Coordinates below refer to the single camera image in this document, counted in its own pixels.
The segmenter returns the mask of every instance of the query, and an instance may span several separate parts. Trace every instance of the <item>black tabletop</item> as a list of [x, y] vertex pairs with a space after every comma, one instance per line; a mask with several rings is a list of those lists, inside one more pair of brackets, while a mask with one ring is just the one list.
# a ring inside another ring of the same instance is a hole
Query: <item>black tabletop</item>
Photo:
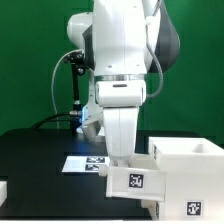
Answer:
[[[136, 152], [147, 153], [148, 136], [197, 137], [188, 132], [137, 134]], [[0, 219], [150, 220], [139, 200], [107, 198], [106, 178], [63, 174], [68, 155], [106, 156], [105, 143], [87, 142], [69, 130], [16, 129], [0, 137], [0, 180], [7, 200]]]

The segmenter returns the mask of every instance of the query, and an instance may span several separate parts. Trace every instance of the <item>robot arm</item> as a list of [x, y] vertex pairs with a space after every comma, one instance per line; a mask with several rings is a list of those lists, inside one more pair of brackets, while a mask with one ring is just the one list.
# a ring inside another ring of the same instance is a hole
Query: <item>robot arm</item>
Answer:
[[[164, 3], [153, 15], [160, 4], [160, 0], [95, 0], [93, 13], [75, 15], [69, 21], [69, 38], [84, 49], [94, 77], [92, 105], [96, 98], [93, 108], [103, 113], [111, 160], [128, 162], [134, 154], [138, 110], [146, 99], [144, 75], [155, 70], [148, 49], [159, 55], [164, 71], [179, 52]], [[174, 52], [164, 52], [171, 48]]]

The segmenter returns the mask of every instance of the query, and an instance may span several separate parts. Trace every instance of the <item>white block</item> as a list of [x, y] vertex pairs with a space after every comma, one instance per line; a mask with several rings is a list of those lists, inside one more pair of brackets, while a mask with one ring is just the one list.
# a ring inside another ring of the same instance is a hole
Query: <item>white block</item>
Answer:
[[0, 181], [0, 206], [4, 203], [7, 198], [7, 182]]
[[165, 179], [158, 170], [109, 166], [107, 197], [164, 201]]
[[149, 138], [149, 153], [166, 173], [164, 203], [149, 206], [153, 219], [224, 220], [222, 148], [204, 138]]

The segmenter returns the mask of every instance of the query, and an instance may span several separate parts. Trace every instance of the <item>white box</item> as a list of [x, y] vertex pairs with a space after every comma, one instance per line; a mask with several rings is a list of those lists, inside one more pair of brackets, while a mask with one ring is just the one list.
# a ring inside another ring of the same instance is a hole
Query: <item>white box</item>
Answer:
[[222, 148], [204, 138], [150, 137], [149, 154], [166, 173], [165, 201], [149, 202], [154, 220], [224, 220]]
[[7, 182], [0, 181], [0, 207], [7, 198]]

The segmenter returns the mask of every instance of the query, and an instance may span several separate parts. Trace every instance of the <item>green screen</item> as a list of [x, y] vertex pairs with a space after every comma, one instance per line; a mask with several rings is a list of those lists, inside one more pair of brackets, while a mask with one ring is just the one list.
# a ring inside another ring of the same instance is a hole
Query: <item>green screen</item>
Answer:
[[[223, 145], [223, 0], [165, 2], [180, 37], [180, 56], [165, 73], [161, 94], [141, 107], [138, 129], [191, 131]], [[53, 115], [52, 72], [60, 57], [74, 49], [67, 37], [67, 22], [73, 14], [92, 7], [92, 0], [1, 0], [0, 134], [29, 128]], [[155, 91], [158, 75], [149, 74], [146, 79], [147, 91]], [[87, 76], [79, 81], [84, 104]], [[59, 67], [55, 98], [59, 112], [72, 109], [69, 64]]]

